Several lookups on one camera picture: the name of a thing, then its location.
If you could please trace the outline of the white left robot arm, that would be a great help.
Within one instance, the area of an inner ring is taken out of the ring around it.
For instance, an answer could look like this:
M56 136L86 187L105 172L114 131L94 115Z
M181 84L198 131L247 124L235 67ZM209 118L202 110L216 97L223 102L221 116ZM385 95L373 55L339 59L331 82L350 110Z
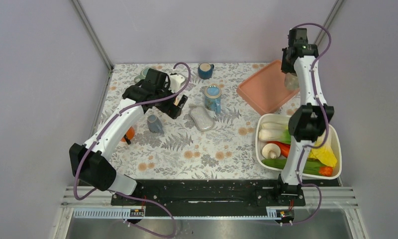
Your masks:
M176 119L188 97L178 96L189 84L190 78L179 73L149 69L146 77L128 87L122 100L103 126L83 144L74 143L69 149L72 173L100 191L123 194L132 205L142 200L137 181L118 173L109 163L114 149L127 131L153 107Z

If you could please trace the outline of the light green speckled mug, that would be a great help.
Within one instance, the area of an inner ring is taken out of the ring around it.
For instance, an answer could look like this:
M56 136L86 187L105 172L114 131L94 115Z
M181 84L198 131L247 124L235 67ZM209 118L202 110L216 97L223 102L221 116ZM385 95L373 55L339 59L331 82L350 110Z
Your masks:
M142 69L138 76L134 78L134 83L138 83L139 81L144 80L149 69L153 69L153 67L145 67L144 69Z

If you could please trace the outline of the grey ribbed mug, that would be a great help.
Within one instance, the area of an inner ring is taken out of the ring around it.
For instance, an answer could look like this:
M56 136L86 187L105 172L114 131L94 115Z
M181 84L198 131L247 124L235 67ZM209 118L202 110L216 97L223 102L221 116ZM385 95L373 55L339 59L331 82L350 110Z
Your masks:
M147 125L150 132L164 134L163 125L156 115L148 116Z

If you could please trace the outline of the cream white mug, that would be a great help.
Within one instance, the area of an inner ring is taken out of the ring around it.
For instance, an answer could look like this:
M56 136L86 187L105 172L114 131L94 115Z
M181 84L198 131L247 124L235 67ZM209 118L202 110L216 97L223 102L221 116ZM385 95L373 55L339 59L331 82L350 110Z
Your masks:
M299 89L299 79L296 73L286 73L284 86L289 91L295 91Z

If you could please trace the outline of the blue butterfly mug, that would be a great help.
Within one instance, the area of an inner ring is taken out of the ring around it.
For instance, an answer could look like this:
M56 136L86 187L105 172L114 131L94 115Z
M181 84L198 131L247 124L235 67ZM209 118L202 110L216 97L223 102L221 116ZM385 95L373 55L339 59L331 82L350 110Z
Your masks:
M221 113L222 90L216 84L209 85L204 91L204 106L216 114Z

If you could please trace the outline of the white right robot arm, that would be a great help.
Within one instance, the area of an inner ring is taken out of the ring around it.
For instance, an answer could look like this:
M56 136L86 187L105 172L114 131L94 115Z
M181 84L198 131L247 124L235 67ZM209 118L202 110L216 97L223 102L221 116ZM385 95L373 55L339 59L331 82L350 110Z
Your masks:
M300 107L289 119L291 147L273 192L275 202L280 205L286 205L302 192L302 175L308 155L311 149L322 147L317 139L328 136L329 121L334 115L334 108L327 104L319 81L317 64L322 55L317 45L309 43L305 24L289 30L281 71L296 74Z

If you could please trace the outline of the orange mug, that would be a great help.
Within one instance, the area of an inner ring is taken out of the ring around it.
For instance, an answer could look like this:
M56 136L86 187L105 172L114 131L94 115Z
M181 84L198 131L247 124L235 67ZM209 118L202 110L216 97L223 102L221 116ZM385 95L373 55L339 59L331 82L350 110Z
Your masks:
M133 140L134 136L135 136L135 129L133 127L130 127L120 141L125 142L128 145L131 145L131 141Z

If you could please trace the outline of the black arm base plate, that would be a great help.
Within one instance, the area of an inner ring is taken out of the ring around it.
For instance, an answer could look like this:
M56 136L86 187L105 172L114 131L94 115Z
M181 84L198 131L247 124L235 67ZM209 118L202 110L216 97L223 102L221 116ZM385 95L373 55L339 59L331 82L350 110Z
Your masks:
M113 196L113 206L140 206L147 217L266 216L267 207L286 208L287 197L274 197L275 180L138 180L138 202Z

